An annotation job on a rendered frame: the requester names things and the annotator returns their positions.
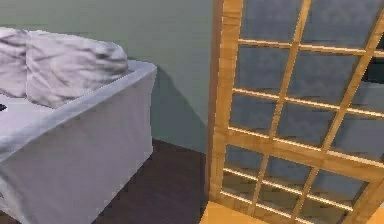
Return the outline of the white crumpled sofa cushion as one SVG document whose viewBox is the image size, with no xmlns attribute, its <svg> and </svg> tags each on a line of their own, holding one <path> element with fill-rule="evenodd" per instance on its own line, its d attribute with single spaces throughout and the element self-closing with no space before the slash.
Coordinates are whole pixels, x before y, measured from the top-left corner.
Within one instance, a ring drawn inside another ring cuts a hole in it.
<svg viewBox="0 0 384 224">
<path fill-rule="evenodd" d="M 129 70 L 124 49 L 76 35 L 31 31 L 26 51 L 29 101 L 56 109 Z"/>
<path fill-rule="evenodd" d="M 26 96 L 26 42 L 24 30 L 0 27 L 0 93 L 10 97 Z"/>
</svg>

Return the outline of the white fabric sofa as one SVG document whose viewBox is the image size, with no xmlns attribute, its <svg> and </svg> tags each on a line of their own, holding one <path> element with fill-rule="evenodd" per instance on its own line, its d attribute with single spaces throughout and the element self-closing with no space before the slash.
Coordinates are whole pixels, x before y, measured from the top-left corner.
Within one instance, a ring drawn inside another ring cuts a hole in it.
<svg viewBox="0 0 384 224">
<path fill-rule="evenodd" d="M 153 152 L 157 68 L 122 78 L 0 137 L 0 211 L 20 224 L 92 224 Z"/>
</svg>

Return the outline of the wooden glass-paned room door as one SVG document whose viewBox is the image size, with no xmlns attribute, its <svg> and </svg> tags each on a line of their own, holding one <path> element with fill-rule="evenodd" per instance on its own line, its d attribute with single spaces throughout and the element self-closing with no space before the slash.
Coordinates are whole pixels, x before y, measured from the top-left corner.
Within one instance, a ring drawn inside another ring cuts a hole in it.
<svg viewBox="0 0 384 224">
<path fill-rule="evenodd" d="M 209 198 L 384 224 L 384 0 L 220 0 Z"/>
</svg>

